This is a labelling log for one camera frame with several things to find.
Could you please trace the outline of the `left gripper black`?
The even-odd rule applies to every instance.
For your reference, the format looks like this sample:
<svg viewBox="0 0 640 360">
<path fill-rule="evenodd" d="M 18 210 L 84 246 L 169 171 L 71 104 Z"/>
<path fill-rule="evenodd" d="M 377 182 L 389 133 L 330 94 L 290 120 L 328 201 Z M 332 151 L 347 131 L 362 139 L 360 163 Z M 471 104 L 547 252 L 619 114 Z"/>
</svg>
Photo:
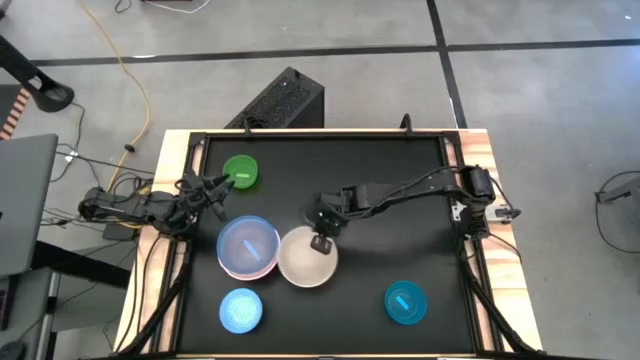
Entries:
<svg viewBox="0 0 640 360">
<path fill-rule="evenodd" d="M 229 177 L 229 174 L 211 177 L 185 173 L 175 182 L 175 187 L 186 200 L 190 210 L 202 212 L 205 208 L 211 208 L 220 221 L 227 221 L 224 201 L 219 199 L 215 192 L 229 192 L 234 187 L 235 181 Z"/>
</svg>

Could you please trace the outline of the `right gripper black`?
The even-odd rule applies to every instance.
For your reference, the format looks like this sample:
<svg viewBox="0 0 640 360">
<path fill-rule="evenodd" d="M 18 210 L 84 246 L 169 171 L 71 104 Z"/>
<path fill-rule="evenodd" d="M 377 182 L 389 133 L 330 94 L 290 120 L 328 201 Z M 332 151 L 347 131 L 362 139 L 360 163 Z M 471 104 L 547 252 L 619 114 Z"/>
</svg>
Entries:
<svg viewBox="0 0 640 360">
<path fill-rule="evenodd" d="M 311 248 L 323 255 L 329 255 L 333 242 L 324 236 L 338 236 L 351 221 L 352 210 L 353 194 L 349 190 L 338 193 L 315 193 L 307 208 L 307 220 L 321 235 L 313 236 Z"/>
</svg>

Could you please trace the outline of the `cream white bowl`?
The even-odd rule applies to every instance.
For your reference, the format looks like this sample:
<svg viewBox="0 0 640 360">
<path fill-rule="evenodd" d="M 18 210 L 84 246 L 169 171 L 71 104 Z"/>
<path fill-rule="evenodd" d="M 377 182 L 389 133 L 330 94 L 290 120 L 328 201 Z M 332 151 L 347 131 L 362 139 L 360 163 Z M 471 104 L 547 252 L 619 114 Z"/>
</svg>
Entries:
<svg viewBox="0 0 640 360">
<path fill-rule="evenodd" d="M 278 267 L 282 275 L 293 285 L 313 288 L 327 282 L 338 266 L 338 250 L 331 238 L 328 253 L 316 250 L 313 244 L 320 237 L 311 227 L 299 226 L 289 231 L 280 243 Z"/>
</svg>

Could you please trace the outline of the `small green bowl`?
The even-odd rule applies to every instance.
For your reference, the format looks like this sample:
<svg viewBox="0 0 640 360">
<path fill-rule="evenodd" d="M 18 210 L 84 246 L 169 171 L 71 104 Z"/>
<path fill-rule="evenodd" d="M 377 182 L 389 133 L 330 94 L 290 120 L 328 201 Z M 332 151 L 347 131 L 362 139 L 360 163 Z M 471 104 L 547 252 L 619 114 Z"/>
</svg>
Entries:
<svg viewBox="0 0 640 360">
<path fill-rule="evenodd" d="M 227 181 L 232 182 L 235 189 L 252 187 L 258 179 L 258 172 L 256 160 L 249 155 L 232 156 L 223 165 L 223 174 L 227 175 Z"/>
</svg>

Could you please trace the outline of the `small teal bowl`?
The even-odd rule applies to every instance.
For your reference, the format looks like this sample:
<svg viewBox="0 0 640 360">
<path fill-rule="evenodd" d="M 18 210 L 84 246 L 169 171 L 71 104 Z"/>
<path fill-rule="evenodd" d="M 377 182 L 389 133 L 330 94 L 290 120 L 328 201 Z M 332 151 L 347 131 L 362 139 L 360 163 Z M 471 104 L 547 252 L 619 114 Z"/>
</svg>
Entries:
<svg viewBox="0 0 640 360">
<path fill-rule="evenodd" d="M 404 326 L 416 325 L 426 315 L 427 298 L 415 283 L 397 281 L 386 290 L 384 307 L 395 323 Z"/>
</svg>

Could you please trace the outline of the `pale textured translucent bowl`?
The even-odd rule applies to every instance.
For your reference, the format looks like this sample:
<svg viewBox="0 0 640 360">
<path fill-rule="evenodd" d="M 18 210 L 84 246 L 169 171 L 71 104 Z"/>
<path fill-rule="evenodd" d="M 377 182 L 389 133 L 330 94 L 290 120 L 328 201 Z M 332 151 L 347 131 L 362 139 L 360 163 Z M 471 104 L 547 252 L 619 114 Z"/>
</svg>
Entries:
<svg viewBox="0 0 640 360">
<path fill-rule="evenodd" d="M 219 321 L 232 334 L 251 332 L 260 323 L 262 315 L 262 300 L 249 288 L 230 291 L 219 306 Z"/>
</svg>

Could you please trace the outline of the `black computer tower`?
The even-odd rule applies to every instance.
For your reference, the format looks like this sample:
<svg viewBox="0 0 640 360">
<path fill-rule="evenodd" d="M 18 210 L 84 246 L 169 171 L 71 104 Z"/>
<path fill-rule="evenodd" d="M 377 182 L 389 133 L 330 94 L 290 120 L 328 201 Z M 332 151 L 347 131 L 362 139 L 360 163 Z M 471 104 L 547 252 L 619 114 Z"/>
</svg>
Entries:
<svg viewBox="0 0 640 360">
<path fill-rule="evenodd" d="M 324 125 L 325 87 L 287 67 L 225 128 L 323 128 Z"/>
</svg>

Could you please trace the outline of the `wooden table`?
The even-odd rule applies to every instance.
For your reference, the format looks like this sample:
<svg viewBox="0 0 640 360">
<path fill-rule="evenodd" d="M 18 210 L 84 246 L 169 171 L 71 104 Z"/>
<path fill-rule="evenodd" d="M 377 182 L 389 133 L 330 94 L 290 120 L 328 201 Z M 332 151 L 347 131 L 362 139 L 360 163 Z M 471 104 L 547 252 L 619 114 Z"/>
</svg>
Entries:
<svg viewBox="0 0 640 360">
<path fill-rule="evenodd" d="M 498 176 L 498 169 L 493 155 L 488 131 L 485 129 L 436 129 L 436 134 L 456 135 L 459 137 L 462 154 L 454 155 L 454 144 L 446 145 L 445 158 L 453 164 L 473 163 L 488 168 L 491 176 Z M 176 192 L 174 182 L 182 175 L 185 167 L 200 168 L 202 152 L 196 152 L 196 159 L 186 160 L 191 136 L 201 134 L 238 135 L 239 129 L 170 129 L 165 132 L 160 155 L 157 161 L 154 190 Z M 402 135 L 404 131 L 396 129 L 255 129 L 254 136 L 259 135 Z M 509 324 L 519 333 L 522 339 L 531 346 L 542 347 L 535 315 L 530 301 L 522 263 L 510 249 L 503 249 L 502 243 L 490 238 L 482 242 L 483 248 L 471 259 L 472 269 L 479 274 L 480 262 L 486 262 L 490 286 L 490 294 L 497 308 L 502 311 Z M 131 283 L 127 288 L 126 298 L 120 316 L 120 323 L 115 338 L 116 343 L 128 345 L 136 334 L 134 327 L 128 322 L 136 322 L 140 315 L 148 318 L 153 307 L 159 303 L 161 277 L 167 270 L 169 242 L 162 240 L 158 244 L 158 253 L 150 260 L 150 283 L 142 290 L 139 285 Z"/>
</svg>

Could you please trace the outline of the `grey laptop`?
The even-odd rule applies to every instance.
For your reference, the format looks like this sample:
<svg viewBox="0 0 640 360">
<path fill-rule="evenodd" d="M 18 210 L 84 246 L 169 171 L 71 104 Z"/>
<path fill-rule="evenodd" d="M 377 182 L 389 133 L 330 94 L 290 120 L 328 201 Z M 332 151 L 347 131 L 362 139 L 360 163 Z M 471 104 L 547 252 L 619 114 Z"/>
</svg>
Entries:
<svg viewBox="0 0 640 360">
<path fill-rule="evenodd" d="M 31 267 L 58 137 L 0 141 L 0 278 Z"/>
</svg>

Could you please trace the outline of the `black floor stand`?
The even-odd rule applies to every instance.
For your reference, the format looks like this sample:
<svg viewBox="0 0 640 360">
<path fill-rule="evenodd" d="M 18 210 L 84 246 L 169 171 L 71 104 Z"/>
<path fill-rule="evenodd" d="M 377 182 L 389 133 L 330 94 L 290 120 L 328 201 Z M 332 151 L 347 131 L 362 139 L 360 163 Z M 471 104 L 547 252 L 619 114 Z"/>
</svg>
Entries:
<svg viewBox="0 0 640 360">
<path fill-rule="evenodd" d="M 0 67 L 12 75 L 34 98 L 36 106 L 44 112 L 58 112 L 69 106 L 74 91 L 56 82 L 0 35 Z"/>
</svg>

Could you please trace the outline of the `grey metal cart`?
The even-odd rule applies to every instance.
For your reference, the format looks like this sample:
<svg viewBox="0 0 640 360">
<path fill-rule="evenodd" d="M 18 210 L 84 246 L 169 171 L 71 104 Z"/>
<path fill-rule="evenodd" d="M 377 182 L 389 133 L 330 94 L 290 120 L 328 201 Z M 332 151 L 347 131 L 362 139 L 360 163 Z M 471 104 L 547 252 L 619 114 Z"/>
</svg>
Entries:
<svg viewBox="0 0 640 360">
<path fill-rule="evenodd" d="M 55 275 L 32 270 L 10 278 L 8 325 L 0 329 L 0 360 L 53 360 L 57 333 L 52 331 Z"/>
</svg>

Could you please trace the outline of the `black table frame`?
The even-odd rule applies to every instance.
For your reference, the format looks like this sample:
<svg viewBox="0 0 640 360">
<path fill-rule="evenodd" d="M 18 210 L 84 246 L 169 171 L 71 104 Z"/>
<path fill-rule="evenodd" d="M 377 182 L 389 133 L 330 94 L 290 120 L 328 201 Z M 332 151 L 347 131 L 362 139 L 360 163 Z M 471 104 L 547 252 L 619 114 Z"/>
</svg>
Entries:
<svg viewBox="0 0 640 360">
<path fill-rule="evenodd" d="M 427 134 L 451 135 L 453 138 L 446 144 L 445 157 L 452 164 L 472 164 L 487 168 L 494 179 L 499 178 L 498 166 L 491 147 L 488 131 L 485 129 L 418 129 L 415 135 Z M 174 193 L 174 182 L 182 175 L 186 167 L 198 170 L 204 160 L 204 147 L 197 145 L 194 150 L 195 158 L 190 160 L 188 153 L 190 141 L 200 140 L 206 134 L 247 137 L 238 129 L 170 129 L 165 132 L 157 165 L 153 188 Z M 259 136 L 284 136 L 292 137 L 345 137 L 347 135 L 369 136 L 398 135 L 405 136 L 402 129 L 256 129 L 249 137 L 252 140 Z M 172 245 L 167 240 L 162 240 L 154 255 L 149 257 L 150 265 L 147 274 L 140 269 L 131 275 L 133 279 L 145 280 L 145 285 L 131 284 L 127 290 L 125 305 L 121 319 L 127 320 L 130 315 L 134 318 L 147 319 L 152 310 L 160 302 L 160 296 L 168 288 L 167 282 L 175 279 L 178 267 L 183 263 L 183 255 L 180 253 L 182 245 Z M 479 257 L 471 261 L 473 272 L 481 278 L 485 290 L 497 302 L 497 307 L 502 311 L 509 309 L 521 309 L 524 314 L 522 321 L 517 320 L 513 314 L 507 314 L 506 319 L 511 321 L 514 329 L 520 332 L 520 336 L 530 344 L 540 347 L 535 316 L 529 299 L 526 281 L 522 270 L 521 261 L 516 255 L 507 252 L 507 262 L 504 269 L 497 264 L 498 247 L 496 245 L 469 245 L 469 251 L 478 249 Z M 509 348 L 506 338 L 498 333 L 498 327 L 490 319 L 488 312 L 481 308 L 478 298 L 473 299 L 472 307 L 474 316 L 479 321 L 480 348 L 483 350 L 506 350 Z M 167 314 L 164 315 L 150 343 L 145 345 L 142 352 L 160 353 L 169 351 L 173 347 L 178 332 L 178 312 L 181 308 L 178 300 L 174 300 Z"/>
</svg>

